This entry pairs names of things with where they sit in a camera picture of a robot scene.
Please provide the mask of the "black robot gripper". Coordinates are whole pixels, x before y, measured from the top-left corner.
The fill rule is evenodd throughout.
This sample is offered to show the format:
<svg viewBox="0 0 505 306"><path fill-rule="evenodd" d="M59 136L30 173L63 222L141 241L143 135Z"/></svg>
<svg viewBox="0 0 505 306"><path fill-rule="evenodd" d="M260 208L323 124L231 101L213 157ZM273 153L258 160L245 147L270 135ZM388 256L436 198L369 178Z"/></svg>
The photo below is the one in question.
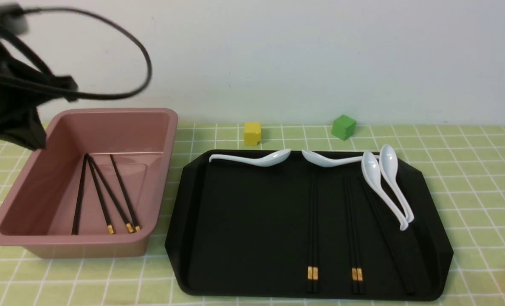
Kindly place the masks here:
<svg viewBox="0 0 505 306"><path fill-rule="evenodd" d="M20 81L38 82L58 89L77 91L69 75L56 76L21 39L27 23L19 6L0 6L0 74ZM46 147L46 132L37 107L57 95L0 84L0 140L29 150Z"/></svg>

